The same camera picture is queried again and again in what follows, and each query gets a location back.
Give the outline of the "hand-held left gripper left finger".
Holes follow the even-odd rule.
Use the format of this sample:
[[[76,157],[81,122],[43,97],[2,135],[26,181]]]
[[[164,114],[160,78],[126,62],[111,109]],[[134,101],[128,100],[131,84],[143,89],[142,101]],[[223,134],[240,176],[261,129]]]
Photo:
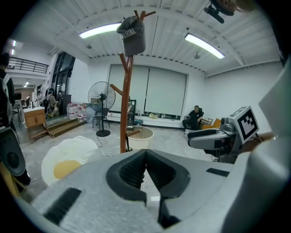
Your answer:
[[[32,202],[32,207],[43,215],[66,189],[72,187],[81,190],[81,194],[61,220],[60,228],[70,233],[158,232],[159,224],[143,201],[124,200],[107,184],[107,170],[131,155],[133,152],[84,164],[44,190]]]

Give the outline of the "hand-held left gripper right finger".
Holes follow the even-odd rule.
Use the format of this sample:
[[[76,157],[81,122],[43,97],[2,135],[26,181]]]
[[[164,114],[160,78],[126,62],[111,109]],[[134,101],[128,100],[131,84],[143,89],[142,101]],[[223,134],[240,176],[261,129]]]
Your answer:
[[[146,150],[146,169],[160,193],[158,223],[168,228],[198,211],[226,181],[233,165]]]

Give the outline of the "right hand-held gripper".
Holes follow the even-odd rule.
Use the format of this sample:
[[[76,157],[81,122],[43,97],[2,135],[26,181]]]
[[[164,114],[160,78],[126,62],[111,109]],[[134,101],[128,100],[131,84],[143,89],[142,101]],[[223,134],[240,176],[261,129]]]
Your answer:
[[[223,117],[218,128],[189,132],[188,145],[204,149],[216,162],[234,163],[242,151],[242,146],[257,136],[258,130],[252,108],[245,106],[228,117]]]

